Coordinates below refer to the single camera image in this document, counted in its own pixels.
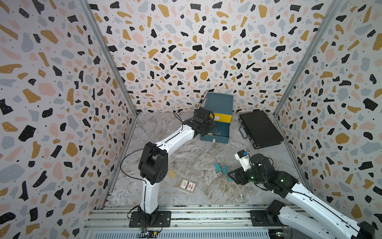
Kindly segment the yellow top drawer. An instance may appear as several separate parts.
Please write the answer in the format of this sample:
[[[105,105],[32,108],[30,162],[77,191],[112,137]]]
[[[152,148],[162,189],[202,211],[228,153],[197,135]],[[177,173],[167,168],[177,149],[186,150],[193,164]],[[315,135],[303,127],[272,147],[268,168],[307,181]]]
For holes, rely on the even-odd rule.
[[[220,114],[220,113],[210,113],[210,118],[217,122],[231,123],[232,115]]]

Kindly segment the teal drawer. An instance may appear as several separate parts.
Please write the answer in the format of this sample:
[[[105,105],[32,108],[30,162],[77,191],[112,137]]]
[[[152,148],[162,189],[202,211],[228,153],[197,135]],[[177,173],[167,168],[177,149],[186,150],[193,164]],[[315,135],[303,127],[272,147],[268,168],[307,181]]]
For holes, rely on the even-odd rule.
[[[228,144],[230,137],[230,123],[216,121],[216,126],[200,140]]]

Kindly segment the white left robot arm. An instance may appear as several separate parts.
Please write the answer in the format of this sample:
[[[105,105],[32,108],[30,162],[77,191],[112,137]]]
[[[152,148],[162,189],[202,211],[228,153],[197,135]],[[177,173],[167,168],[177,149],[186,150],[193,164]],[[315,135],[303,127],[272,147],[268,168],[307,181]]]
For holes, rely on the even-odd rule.
[[[212,111],[200,107],[174,133],[156,143],[145,144],[138,165],[143,180],[143,196],[138,207],[142,216],[154,216],[158,211],[160,183],[167,175],[169,157],[186,142],[198,135],[204,136],[216,127],[214,118]]]

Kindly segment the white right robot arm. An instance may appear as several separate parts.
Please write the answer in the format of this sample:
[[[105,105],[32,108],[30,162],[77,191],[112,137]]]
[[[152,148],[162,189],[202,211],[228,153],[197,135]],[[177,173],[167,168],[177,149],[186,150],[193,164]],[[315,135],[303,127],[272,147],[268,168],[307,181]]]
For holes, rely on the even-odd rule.
[[[308,217],[296,212],[285,203],[274,200],[265,210],[267,223],[281,223],[313,239],[373,239],[375,228],[368,222],[350,219],[329,207],[285,171],[275,170],[273,160],[262,155],[250,155],[241,150],[234,155],[240,168],[228,172],[228,177],[238,185],[253,183],[302,208]]]

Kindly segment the teal drawer cabinet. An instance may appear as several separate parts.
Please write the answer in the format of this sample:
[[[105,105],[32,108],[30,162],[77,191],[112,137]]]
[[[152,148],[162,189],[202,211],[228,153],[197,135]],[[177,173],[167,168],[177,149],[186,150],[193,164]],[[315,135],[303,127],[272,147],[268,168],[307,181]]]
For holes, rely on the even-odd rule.
[[[233,95],[208,92],[202,106],[214,114],[216,126],[200,140],[228,144],[233,114]]]

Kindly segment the teal binder clip left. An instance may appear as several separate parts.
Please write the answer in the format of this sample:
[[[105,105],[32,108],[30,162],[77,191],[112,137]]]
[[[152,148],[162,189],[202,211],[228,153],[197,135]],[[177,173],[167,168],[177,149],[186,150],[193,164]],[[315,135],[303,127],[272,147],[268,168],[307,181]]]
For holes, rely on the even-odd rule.
[[[214,165],[215,169],[217,170],[217,172],[222,172],[222,168],[220,167],[220,165],[218,163],[216,163]]]

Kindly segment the black ribbed briefcase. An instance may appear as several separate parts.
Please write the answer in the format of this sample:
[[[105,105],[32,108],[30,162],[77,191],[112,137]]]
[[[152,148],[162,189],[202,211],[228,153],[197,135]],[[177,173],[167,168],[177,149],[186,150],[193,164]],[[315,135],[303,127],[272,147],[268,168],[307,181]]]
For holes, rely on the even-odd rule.
[[[244,139],[250,140],[255,149],[281,144],[284,141],[276,126],[264,111],[255,111],[239,115],[239,132]]]

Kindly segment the small packaged card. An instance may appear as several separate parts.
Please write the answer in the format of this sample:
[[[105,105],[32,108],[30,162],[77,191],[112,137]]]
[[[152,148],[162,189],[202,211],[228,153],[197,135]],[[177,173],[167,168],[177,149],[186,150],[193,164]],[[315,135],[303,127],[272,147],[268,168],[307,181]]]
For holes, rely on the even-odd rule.
[[[196,187],[197,187],[196,182],[191,181],[191,180],[187,180],[185,178],[183,178],[179,184],[179,189],[181,189],[187,193],[190,193],[190,194],[194,193]]]

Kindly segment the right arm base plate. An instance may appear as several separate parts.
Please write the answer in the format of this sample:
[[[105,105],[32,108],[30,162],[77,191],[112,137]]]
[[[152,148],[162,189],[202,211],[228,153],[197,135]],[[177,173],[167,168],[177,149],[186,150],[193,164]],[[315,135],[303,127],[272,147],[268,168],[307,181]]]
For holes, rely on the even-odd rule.
[[[250,211],[250,219],[253,227],[282,227],[280,220],[268,214],[265,210]]]

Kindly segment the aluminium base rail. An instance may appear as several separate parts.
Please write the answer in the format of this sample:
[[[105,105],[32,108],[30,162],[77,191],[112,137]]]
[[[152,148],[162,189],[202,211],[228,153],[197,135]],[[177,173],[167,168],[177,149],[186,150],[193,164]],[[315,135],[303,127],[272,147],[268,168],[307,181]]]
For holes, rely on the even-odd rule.
[[[308,217],[302,208],[291,205]],[[266,210],[266,204],[164,206],[159,211],[171,211],[168,228],[130,228],[132,206],[107,205],[92,210],[85,223],[82,239],[306,239],[311,238],[289,226],[253,227],[250,211]]]

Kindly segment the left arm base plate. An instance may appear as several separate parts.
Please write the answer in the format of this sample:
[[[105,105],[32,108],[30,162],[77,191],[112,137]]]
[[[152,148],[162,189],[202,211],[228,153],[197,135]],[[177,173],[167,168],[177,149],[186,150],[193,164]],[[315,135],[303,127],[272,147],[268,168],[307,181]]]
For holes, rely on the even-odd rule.
[[[144,214],[143,211],[135,211],[131,215],[130,228],[168,228],[171,225],[171,211],[154,211],[152,214]]]

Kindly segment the aluminium corner post left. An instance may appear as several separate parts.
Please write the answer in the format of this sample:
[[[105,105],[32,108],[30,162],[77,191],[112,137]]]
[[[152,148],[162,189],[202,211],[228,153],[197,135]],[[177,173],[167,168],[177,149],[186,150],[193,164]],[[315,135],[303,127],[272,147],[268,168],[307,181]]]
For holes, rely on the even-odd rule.
[[[134,108],[134,105],[133,105],[133,102],[130,98],[130,95],[129,95],[129,93],[126,89],[126,86],[122,80],[122,77],[121,77],[121,75],[117,69],[117,66],[116,66],[116,64],[115,64],[115,62],[111,56],[109,48],[108,48],[108,46],[107,46],[107,44],[103,38],[103,34],[100,30],[99,25],[97,24],[97,21],[93,15],[93,13],[92,13],[92,10],[90,8],[88,1],[79,0],[78,3],[80,5],[80,8],[81,8],[83,14],[85,15],[86,20],[88,21],[88,23],[90,25],[90,29],[94,33],[95,40],[99,44],[100,51],[102,52],[102,54],[105,58],[105,61],[109,65],[110,70],[111,70],[113,76],[115,77],[118,86],[120,87],[122,95],[124,96],[126,103],[128,105],[129,112],[132,114],[133,118],[137,118],[138,113],[137,113],[136,109]]]

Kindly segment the aluminium corner post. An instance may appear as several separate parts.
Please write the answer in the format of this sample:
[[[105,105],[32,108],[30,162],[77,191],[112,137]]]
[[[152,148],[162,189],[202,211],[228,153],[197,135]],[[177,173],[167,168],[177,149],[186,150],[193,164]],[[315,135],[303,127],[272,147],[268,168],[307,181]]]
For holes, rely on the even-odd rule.
[[[102,54],[105,58],[105,61],[109,65],[110,70],[111,70],[113,76],[115,77],[118,86],[120,87],[122,95],[124,96],[126,103],[128,105],[129,112],[132,114],[133,118],[137,118],[138,113],[137,113],[136,109],[134,108],[134,105],[133,105],[133,102],[130,98],[130,95],[129,95],[129,93],[126,89],[126,86],[122,80],[122,77],[121,77],[121,75],[117,69],[117,66],[116,66],[116,64],[115,64],[115,62],[111,56],[109,48],[108,48],[108,46],[107,46],[107,44],[103,38],[103,34],[100,30],[99,25],[97,24],[97,21],[93,15],[93,13],[92,13],[92,10],[90,8],[88,1],[79,0],[78,3],[80,5],[80,8],[81,8],[83,14],[85,15],[86,20],[88,21],[88,23],[90,25],[90,29],[94,33],[95,40],[99,44],[100,51],[102,52]]]
[[[325,34],[325,32],[327,31],[328,27],[330,26],[331,21],[335,17],[335,14],[337,13],[339,8],[341,7],[342,3],[343,3],[342,0],[332,1],[332,3],[330,5],[330,7],[328,8],[328,11],[327,11],[324,19],[321,22],[320,27],[318,28],[317,33],[315,34],[311,44],[307,48],[305,55],[302,57],[302,60],[301,60],[300,64],[297,66],[297,69],[296,69],[296,71],[295,71],[295,73],[294,73],[290,83],[286,87],[286,90],[285,90],[285,92],[284,92],[280,102],[278,103],[278,105],[277,105],[277,107],[276,107],[276,109],[275,109],[275,111],[273,113],[273,116],[274,116],[275,119],[277,119],[277,115],[279,115],[281,113],[283,104],[286,102],[286,100],[288,99],[288,96],[293,91],[294,86],[296,85],[299,77],[301,76],[301,74],[303,73],[305,67],[308,64],[309,59],[315,53],[318,45],[321,42],[321,39],[323,38],[323,35]]]

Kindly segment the aluminium corner post right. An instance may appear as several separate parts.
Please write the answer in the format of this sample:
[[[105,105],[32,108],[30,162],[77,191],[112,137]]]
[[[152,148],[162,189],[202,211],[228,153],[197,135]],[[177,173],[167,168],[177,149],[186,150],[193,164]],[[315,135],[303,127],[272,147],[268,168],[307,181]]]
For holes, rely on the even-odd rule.
[[[321,22],[320,27],[318,28],[317,33],[315,34],[311,44],[307,48],[305,55],[302,57],[302,60],[301,60],[300,64],[297,66],[297,69],[296,69],[296,71],[295,71],[295,73],[294,73],[290,83],[286,87],[286,90],[285,90],[285,92],[284,92],[280,102],[278,103],[278,105],[277,105],[277,107],[276,107],[276,109],[275,109],[275,111],[273,113],[273,116],[274,116],[275,119],[277,119],[277,115],[279,115],[281,113],[283,104],[286,102],[286,100],[288,99],[288,96],[293,91],[294,86],[296,85],[299,77],[301,76],[301,74],[303,73],[305,67],[308,64],[309,59],[315,53],[318,45],[321,42],[321,39],[323,38],[323,35],[325,34],[325,32],[327,31],[328,27],[330,26],[331,21],[335,17],[335,14],[337,13],[339,8],[341,7],[342,3],[343,3],[342,0],[332,1],[332,3],[330,5],[330,7],[328,8],[328,11],[327,11],[324,19]]]

